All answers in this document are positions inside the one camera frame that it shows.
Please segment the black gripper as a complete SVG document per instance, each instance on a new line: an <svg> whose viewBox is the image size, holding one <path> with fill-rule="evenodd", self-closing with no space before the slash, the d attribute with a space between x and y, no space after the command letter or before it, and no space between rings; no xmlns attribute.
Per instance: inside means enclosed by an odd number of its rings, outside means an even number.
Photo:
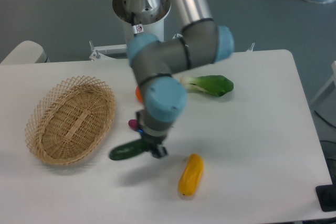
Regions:
<svg viewBox="0 0 336 224"><path fill-rule="evenodd" d="M148 150L154 158L160 159L166 157L168 152L163 145L167 138L168 123L154 120L148 116L146 121L145 110L136 112L136 130L139 132L141 139L147 144Z"/></svg>

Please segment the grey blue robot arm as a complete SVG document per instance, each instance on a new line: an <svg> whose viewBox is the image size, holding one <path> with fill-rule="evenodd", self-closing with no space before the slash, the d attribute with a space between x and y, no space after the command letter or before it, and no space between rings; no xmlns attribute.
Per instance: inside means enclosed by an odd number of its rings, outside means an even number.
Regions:
<svg viewBox="0 0 336 224"><path fill-rule="evenodd" d="M144 25L159 20L161 0L122 0L125 18L132 28L127 56L144 108L136 117L140 138L112 149L109 157L113 161L143 152L155 158L166 156L163 141L187 102L185 88L173 75L224 60L234 51L231 31L214 22L206 0L169 1L182 26L182 35L160 41Z"/></svg>

